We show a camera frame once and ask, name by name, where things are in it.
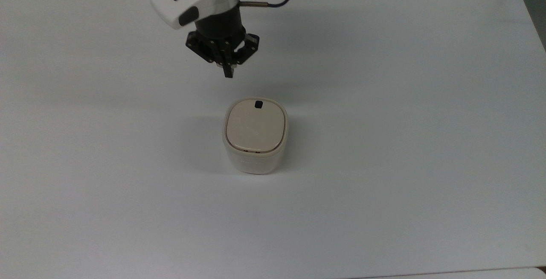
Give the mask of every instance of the beige lid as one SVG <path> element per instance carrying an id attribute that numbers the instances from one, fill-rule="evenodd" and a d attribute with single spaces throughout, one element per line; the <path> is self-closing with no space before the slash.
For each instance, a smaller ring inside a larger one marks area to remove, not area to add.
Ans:
<path id="1" fill-rule="evenodd" d="M 285 134 L 285 114 L 267 99 L 246 99 L 233 106 L 226 125 L 230 145 L 241 150 L 272 151 Z"/>

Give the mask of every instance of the cable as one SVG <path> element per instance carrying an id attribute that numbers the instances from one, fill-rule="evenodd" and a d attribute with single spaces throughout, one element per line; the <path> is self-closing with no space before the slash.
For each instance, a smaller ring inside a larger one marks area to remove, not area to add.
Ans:
<path id="1" fill-rule="evenodd" d="M 271 7 L 271 8 L 278 8 L 278 7 L 281 7 L 281 6 L 286 5 L 286 3 L 288 3 L 288 1 L 290 1 L 290 0 L 284 0 L 284 1 L 282 1 L 281 3 L 278 3 L 278 4 L 271 4 L 271 3 L 266 3 L 266 2 L 249 2 L 249 1 L 241 1 L 241 2 L 239 2 L 239 5 L 240 5 L 241 7 L 246 6 L 246 7 Z"/>

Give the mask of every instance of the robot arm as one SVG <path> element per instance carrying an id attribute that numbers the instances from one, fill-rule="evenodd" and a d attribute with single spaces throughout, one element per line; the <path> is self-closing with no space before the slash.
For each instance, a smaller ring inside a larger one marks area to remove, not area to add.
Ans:
<path id="1" fill-rule="evenodd" d="M 258 50 L 259 37 L 242 26 L 239 0 L 151 0 L 160 17 L 174 29 L 194 22 L 186 46 L 209 63 L 224 69 L 225 77 Z M 244 46 L 235 50 L 242 42 Z"/>

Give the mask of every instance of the white table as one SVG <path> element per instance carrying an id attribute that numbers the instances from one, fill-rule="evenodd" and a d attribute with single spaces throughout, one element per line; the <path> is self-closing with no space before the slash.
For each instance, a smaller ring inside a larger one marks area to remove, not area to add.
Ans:
<path id="1" fill-rule="evenodd" d="M 546 54 L 522 0 L 292 0 L 242 15 L 260 49 L 225 79 L 149 0 L 0 0 L 0 273 L 546 265 Z M 222 120 L 244 96 L 288 111 L 275 174 L 228 162 Z"/>

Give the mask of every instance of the plastic container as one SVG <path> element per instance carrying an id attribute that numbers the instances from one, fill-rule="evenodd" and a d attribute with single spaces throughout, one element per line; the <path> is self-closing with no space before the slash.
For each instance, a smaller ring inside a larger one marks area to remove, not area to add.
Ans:
<path id="1" fill-rule="evenodd" d="M 233 165 L 249 174 L 268 174 L 281 162 L 288 116 L 279 103 L 244 98 L 230 106 L 224 121 L 224 145 Z"/>

